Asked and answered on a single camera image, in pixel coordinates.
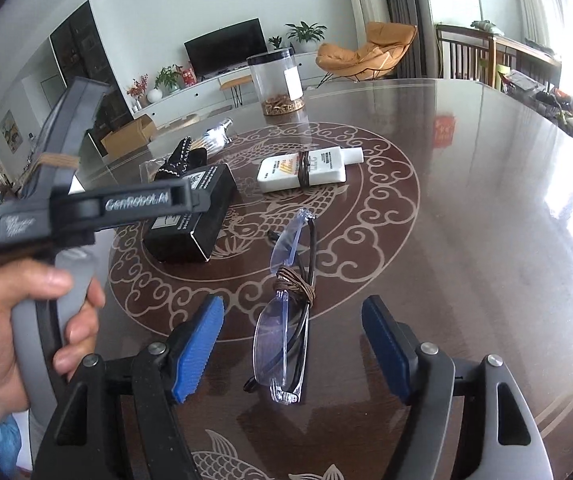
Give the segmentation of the person's left hand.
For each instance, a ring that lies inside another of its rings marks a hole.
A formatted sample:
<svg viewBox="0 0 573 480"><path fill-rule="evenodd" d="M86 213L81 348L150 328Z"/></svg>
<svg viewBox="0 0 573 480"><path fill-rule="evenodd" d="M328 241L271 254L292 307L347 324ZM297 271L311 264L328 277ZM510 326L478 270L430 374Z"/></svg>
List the person's left hand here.
<svg viewBox="0 0 573 480"><path fill-rule="evenodd" d="M9 415L29 408L29 400L16 364L12 309L25 299L55 299L66 295L74 281L68 272L32 259L0 266L0 422ZM79 312L66 325L66 345L55 352L53 367L59 375L71 378L82 359L96 350L99 311L105 294L93 278Z"/></svg>

